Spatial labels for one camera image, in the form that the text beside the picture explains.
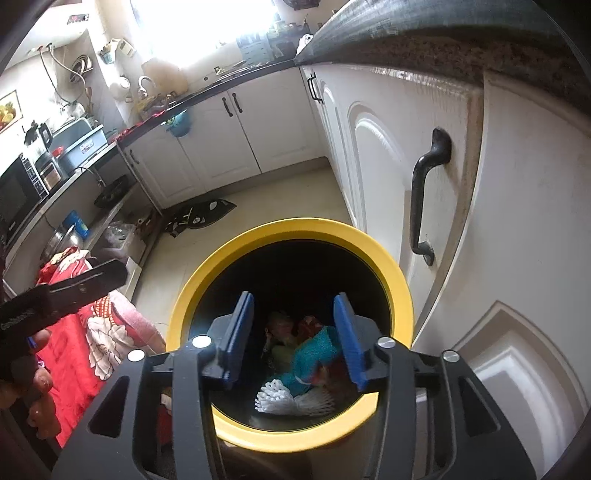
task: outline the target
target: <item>kitchen counter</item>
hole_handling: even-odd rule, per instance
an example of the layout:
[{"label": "kitchen counter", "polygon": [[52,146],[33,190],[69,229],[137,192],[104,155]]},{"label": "kitchen counter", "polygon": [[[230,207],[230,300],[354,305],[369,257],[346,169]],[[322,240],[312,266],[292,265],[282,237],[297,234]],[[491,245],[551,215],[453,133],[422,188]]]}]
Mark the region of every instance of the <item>kitchen counter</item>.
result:
[{"label": "kitchen counter", "polygon": [[10,267],[14,257],[17,254],[19,247],[23,244],[29,234],[33,231],[33,228],[37,223],[39,223],[43,216],[49,211],[52,205],[62,196],[70,186],[74,184],[78,178],[80,178],[86,170],[91,167],[98,167],[101,162],[109,160],[113,155],[117,154],[116,149],[117,144],[111,143],[110,145],[106,145],[102,150],[99,150],[93,157],[88,159],[85,163],[80,165],[72,176],[70,176],[64,183],[59,187],[54,193],[49,195],[45,201],[40,203],[37,208],[31,212],[31,216],[21,227],[21,230],[12,238],[11,242],[8,244],[7,249],[7,256],[6,256],[6,268]]},{"label": "kitchen counter", "polygon": [[483,85],[493,70],[542,88],[591,115],[591,48],[531,0],[352,0],[294,59],[388,66]]},{"label": "kitchen counter", "polygon": [[164,113],[148,118],[143,124],[134,127],[131,132],[118,141],[119,146],[121,148],[125,148],[128,145],[131,145],[139,137],[159,126],[161,123],[170,120],[172,117],[178,115],[193,105],[197,105],[208,98],[216,96],[218,93],[222,93],[230,88],[234,88],[241,83],[254,80],[270,73],[279,72],[280,70],[287,70],[294,66],[295,63],[293,60],[278,61],[276,63],[271,63],[269,65],[251,69],[228,80],[218,81],[196,93],[186,96],[179,103],[175,104]]}]

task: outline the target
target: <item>cabinet panel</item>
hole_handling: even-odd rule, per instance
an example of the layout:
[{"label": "cabinet panel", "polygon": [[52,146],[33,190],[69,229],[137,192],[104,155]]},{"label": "cabinet panel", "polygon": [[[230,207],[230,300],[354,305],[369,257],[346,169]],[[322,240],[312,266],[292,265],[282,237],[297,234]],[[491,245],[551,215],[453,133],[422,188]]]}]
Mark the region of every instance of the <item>cabinet panel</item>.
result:
[{"label": "cabinet panel", "polygon": [[271,73],[229,91],[261,171],[322,154],[299,69]]},{"label": "cabinet panel", "polygon": [[359,187],[354,186],[357,182],[355,169],[350,166],[350,159],[345,150],[345,133],[341,124],[339,107],[333,92],[325,82],[319,85],[320,97],[323,99],[323,115],[325,116],[325,128],[330,147],[330,155],[333,159],[333,168],[339,181],[343,198],[353,225],[359,227],[358,222],[358,191]]},{"label": "cabinet panel", "polygon": [[198,103],[187,113],[191,130],[178,140],[207,190],[261,172],[228,92]]},{"label": "cabinet panel", "polygon": [[462,241],[414,348],[459,349],[542,476],[591,395],[591,121],[487,74],[484,125]]},{"label": "cabinet panel", "polygon": [[205,192],[178,140],[164,125],[138,138],[126,151],[133,168],[161,208]]},{"label": "cabinet panel", "polygon": [[[399,262],[413,297],[415,320],[430,311],[452,262],[478,167],[482,89],[438,77],[354,65],[315,67],[338,101],[358,191],[359,227]],[[420,241],[436,259],[429,267],[410,249],[413,169],[429,151],[435,127],[452,139],[452,159],[427,175]]]}]

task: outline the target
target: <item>yellow bin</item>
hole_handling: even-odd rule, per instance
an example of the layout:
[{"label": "yellow bin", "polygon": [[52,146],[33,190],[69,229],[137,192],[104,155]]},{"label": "yellow bin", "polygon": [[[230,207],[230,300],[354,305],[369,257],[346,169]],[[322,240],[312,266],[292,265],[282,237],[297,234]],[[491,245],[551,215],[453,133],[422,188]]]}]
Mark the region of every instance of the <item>yellow bin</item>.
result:
[{"label": "yellow bin", "polygon": [[[413,339],[410,292],[389,253],[370,236],[344,223],[297,218],[253,228],[201,264],[174,306],[168,349],[175,350],[189,337],[205,333],[207,321],[231,313],[242,290],[255,297],[253,330],[258,325],[261,338],[260,323],[264,324],[269,310],[281,310],[287,303],[302,312],[328,309],[330,315],[332,298],[344,291],[355,313],[372,318],[382,333],[407,347]],[[310,418],[293,423],[283,417],[249,417],[244,411],[255,413],[255,394],[250,399],[252,405],[242,403],[242,411],[231,406],[232,392],[212,398],[217,435],[234,445],[271,453],[297,452],[334,442],[365,422],[378,403],[377,394],[365,394],[320,423]]]}]

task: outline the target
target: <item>silver screw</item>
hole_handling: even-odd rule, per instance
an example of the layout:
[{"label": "silver screw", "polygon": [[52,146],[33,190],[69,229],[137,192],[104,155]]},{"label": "silver screw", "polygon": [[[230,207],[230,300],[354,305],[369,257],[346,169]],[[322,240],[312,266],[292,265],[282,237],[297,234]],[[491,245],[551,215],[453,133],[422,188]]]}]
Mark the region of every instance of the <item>silver screw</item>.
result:
[{"label": "silver screw", "polygon": [[132,350],[127,354],[127,358],[129,358],[132,362],[139,362],[146,356],[143,350]]},{"label": "silver screw", "polygon": [[195,348],[205,348],[207,346],[209,346],[212,342],[211,337],[208,337],[207,335],[197,335],[192,341],[191,343],[193,344],[193,346]]},{"label": "silver screw", "polygon": [[382,348],[394,348],[396,341],[390,337],[380,337],[378,338],[378,345]]},{"label": "silver screw", "polygon": [[460,359],[460,355],[458,355],[458,353],[454,352],[453,350],[445,350],[445,352],[443,352],[443,359],[446,362],[454,364]]}]

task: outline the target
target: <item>red floral fabric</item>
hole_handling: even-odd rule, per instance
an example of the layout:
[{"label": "red floral fabric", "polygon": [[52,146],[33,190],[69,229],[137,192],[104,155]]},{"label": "red floral fabric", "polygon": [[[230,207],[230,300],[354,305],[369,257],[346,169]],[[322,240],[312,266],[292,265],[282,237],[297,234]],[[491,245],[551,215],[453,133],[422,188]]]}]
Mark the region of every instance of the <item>red floral fabric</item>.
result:
[{"label": "red floral fabric", "polygon": [[[72,247],[56,255],[41,269],[38,284],[53,284],[89,270],[86,254]],[[165,351],[156,328],[118,291],[61,318],[48,330],[51,339],[38,356],[53,378],[51,395],[61,424],[57,436],[61,446],[129,351],[141,348],[151,355]]]}]

